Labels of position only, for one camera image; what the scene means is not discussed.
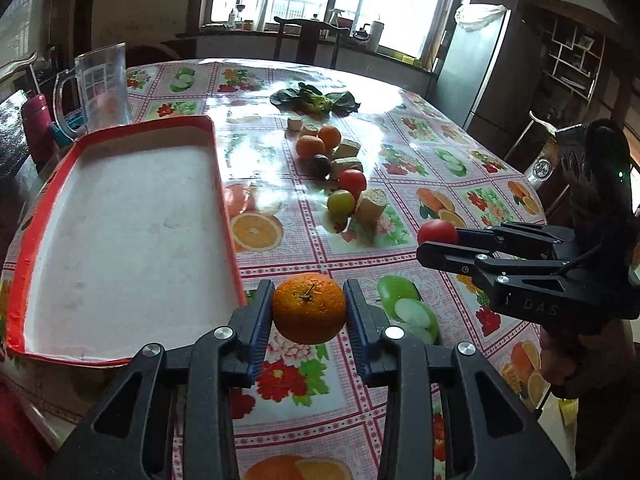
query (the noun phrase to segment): tray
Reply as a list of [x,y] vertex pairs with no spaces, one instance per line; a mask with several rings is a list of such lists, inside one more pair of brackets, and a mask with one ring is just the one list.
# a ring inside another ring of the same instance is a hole
[[245,301],[217,161],[205,117],[79,139],[24,232],[8,348],[114,365],[226,324]]

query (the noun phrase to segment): pitcher handle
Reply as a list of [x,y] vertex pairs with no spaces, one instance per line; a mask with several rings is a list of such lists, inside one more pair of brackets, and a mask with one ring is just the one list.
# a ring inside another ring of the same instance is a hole
[[62,111],[62,91],[65,87],[65,83],[69,79],[73,79],[76,77],[76,69],[71,68],[69,70],[63,70],[56,75],[56,83],[53,87],[53,117],[56,120],[59,128],[63,131],[63,133],[71,138],[76,139],[81,137],[86,127],[80,126],[77,130],[73,130],[69,123],[66,122],[65,114]]

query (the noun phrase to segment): white plastic bag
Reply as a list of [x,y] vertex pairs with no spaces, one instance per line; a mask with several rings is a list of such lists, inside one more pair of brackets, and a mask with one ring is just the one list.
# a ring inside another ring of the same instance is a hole
[[456,11],[456,23],[464,30],[480,30],[505,12],[507,8],[502,5],[466,4]]

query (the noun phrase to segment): table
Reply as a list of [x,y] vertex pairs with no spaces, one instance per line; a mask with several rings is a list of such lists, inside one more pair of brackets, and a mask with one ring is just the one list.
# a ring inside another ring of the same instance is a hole
[[[185,74],[190,77],[180,79]],[[301,81],[323,92],[350,90],[362,103],[359,112],[347,117],[300,116],[270,104],[271,93]],[[484,293],[468,278],[423,269],[415,249],[417,230],[432,218],[478,228],[501,221],[544,223],[542,207],[521,174],[420,96],[349,73],[239,59],[136,67],[127,72],[127,86],[135,121],[193,114],[207,114],[214,121],[228,212],[247,215],[244,222],[251,222],[257,234],[247,238],[244,231],[233,232],[248,298],[261,279],[277,285],[295,273],[322,272],[338,283],[359,279],[367,301],[379,304],[378,280],[404,276],[438,317],[442,345],[472,341],[523,402],[532,407],[539,400],[538,328],[493,313]],[[326,198],[335,183],[322,184],[307,176],[294,148],[297,134],[286,131],[289,116],[316,126],[333,124],[344,138],[362,145],[358,158],[369,187],[383,189],[389,201],[374,236],[331,221]],[[247,193],[255,199],[255,212],[238,207],[236,197]],[[0,328],[20,240],[21,228],[2,268]],[[3,344],[0,361],[8,384],[54,447],[116,373],[36,362],[7,354]],[[437,388],[432,394],[439,424]],[[257,384],[232,392],[241,473],[267,457],[295,455],[337,460],[353,479],[375,478],[385,399],[384,388],[368,389],[360,381],[345,329],[316,346],[293,344],[272,330]],[[441,450],[438,441],[436,458]],[[280,467],[285,478],[292,460],[279,458],[269,466]],[[181,464],[178,422],[176,479],[182,478]],[[444,477],[444,462],[436,464]]]

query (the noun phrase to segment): white thermos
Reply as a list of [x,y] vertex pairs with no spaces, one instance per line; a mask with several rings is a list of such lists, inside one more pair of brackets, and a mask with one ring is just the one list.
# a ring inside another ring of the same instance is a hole
[[369,28],[369,42],[367,43],[367,50],[370,52],[376,52],[378,50],[378,45],[380,44],[380,36],[382,36],[382,31],[385,29],[385,24],[382,22],[371,22],[371,27]]

